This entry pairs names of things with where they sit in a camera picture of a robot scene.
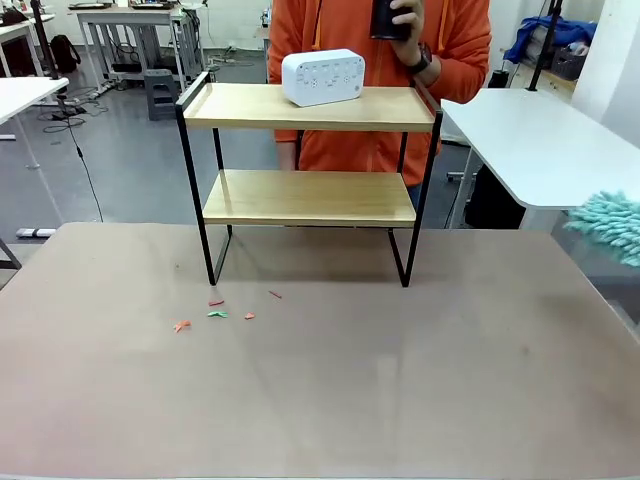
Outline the person's left hand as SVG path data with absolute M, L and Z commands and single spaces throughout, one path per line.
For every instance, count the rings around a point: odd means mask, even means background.
M 390 3 L 393 11 L 392 22 L 395 26 L 409 28 L 406 40 L 393 40 L 392 48 L 402 64 L 414 67 L 422 58 L 419 46 L 425 23 L 424 2 L 421 0 L 393 0 Z

